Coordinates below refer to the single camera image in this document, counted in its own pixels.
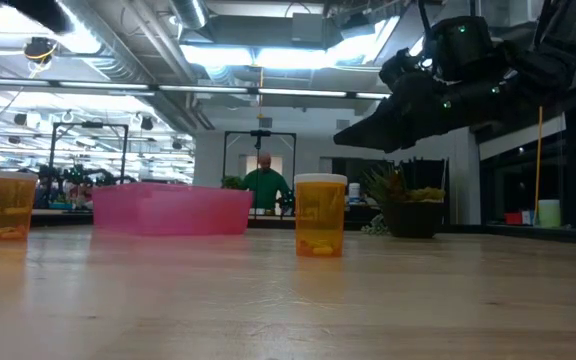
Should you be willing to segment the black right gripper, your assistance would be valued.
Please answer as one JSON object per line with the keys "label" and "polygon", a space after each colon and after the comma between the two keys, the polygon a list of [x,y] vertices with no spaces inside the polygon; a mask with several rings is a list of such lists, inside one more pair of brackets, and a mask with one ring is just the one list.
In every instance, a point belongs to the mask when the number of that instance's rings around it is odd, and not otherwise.
{"label": "black right gripper", "polygon": [[392,153],[456,128],[514,121],[522,108],[510,74],[520,54],[517,44],[495,41],[482,17],[442,20],[426,29],[418,54],[401,49],[382,65],[391,95],[333,141]]}

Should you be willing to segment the person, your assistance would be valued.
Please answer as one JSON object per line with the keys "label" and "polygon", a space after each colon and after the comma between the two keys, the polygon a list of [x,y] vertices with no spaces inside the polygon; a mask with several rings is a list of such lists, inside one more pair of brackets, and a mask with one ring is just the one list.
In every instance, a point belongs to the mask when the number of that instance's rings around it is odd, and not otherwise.
{"label": "person", "polygon": [[243,178],[243,188],[253,192],[252,207],[254,209],[274,210],[277,204],[277,194],[282,200],[292,198],[292,191],[285,178],[271,168],[272,157],[267,153],[258,156],[258,168],[249,172]]}

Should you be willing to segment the pink plastic basket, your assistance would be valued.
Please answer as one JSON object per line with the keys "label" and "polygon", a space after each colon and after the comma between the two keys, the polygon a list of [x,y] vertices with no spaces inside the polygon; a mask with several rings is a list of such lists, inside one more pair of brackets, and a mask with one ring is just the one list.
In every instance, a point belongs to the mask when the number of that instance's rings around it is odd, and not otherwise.
{"label": "pink plastic basket", "polygon": [[94,225],[144,236],[240,235],[253,194],[245,190],[136,182],[93,190]]}

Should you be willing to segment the potted succulent plant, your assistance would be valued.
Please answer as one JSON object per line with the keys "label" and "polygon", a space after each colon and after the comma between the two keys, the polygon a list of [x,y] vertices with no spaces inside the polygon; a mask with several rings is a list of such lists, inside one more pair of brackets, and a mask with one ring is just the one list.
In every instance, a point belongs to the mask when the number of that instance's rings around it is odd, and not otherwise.
{"label": "potted succulent plant", "polygon": [[430,239],[437,233],[446,196],[442,187],[409,186],[404,168],[392,163],[373,167],[364,179],[392,236]]}

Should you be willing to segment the pale green cup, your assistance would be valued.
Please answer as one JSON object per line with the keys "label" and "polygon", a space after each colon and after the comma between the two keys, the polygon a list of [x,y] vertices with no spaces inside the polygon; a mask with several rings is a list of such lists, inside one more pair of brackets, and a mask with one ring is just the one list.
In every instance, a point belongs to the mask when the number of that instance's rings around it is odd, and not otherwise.
{"label": "pale green cup", "polygon": [[561,205],[557,199],[542,199],[538,202],[538,223],[544,228],[561,226]]}

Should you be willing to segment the long ceiling light strip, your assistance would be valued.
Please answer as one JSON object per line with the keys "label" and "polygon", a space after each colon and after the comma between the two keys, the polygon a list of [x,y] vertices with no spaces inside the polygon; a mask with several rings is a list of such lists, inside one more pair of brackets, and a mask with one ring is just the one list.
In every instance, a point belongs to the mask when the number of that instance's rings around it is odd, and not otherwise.
{"label": "long ceiling light strip", "polygon": [[289,89],[268,87],[223,87],[223,86],[199,86],[199,85],[157,85],[160,91],[187,92],[205,94],[227,95],[273,95],[273,96],[298,96],[313,98],[337,98],[359,100],[381,100],[388,98],[389,93],[354,92],[336,90],[313,90],[313,89]]}

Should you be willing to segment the black round ceiling fixture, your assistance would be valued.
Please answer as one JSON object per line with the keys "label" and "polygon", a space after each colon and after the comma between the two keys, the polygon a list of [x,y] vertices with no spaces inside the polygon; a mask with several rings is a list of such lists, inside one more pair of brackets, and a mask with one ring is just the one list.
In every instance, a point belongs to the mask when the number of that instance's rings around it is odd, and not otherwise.
{"label": "black round ceiling fixture", "polygon": [[57,50],[58,43],[50,38],[32,37],[23,49],[24,56],[36,64],[48,64],[54,52]]}

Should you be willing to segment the silver ventilation duct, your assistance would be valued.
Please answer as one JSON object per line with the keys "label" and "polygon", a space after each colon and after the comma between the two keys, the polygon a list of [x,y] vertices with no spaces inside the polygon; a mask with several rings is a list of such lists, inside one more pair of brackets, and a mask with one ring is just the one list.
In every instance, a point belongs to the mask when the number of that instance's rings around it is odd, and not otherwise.
{"label": "silver ventilation duct", "polygon": [[169,2],[183,29],[201,29],[210,19],[204,0],[169,0]]}

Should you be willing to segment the orange pill bottle white cap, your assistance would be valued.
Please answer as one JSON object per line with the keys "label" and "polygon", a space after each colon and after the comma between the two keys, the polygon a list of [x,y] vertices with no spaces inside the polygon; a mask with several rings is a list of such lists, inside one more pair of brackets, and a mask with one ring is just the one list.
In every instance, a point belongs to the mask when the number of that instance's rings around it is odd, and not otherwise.
{"label": "orange pill bottle white cap", "polygon": [[0,241],[26,242],[38,176],[0,171]]}
{"label": "orange pill bottle white cap", "polygon": [[308,173],[295,176],[296,254],[341,257],[343,254],[347,177]]}

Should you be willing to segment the yellow pole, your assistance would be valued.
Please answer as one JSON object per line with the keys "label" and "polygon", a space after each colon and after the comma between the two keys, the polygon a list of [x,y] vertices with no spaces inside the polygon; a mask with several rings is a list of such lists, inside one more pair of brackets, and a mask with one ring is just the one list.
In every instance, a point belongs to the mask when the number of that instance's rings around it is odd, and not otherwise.
{"label": "yellow pole", "polygon": [[534,195],[534,215],[533,226],[538,226],[539,217],[539,196],[540,196],[540,181],[541,181],[541,158],[542,158],[542,139],[543,139],[543,122],[544,122],[544,109],[543,106],[538,107],[538,133],[537,133],[537,147],[536,147],[536,171],[535,171],[535,195]]}

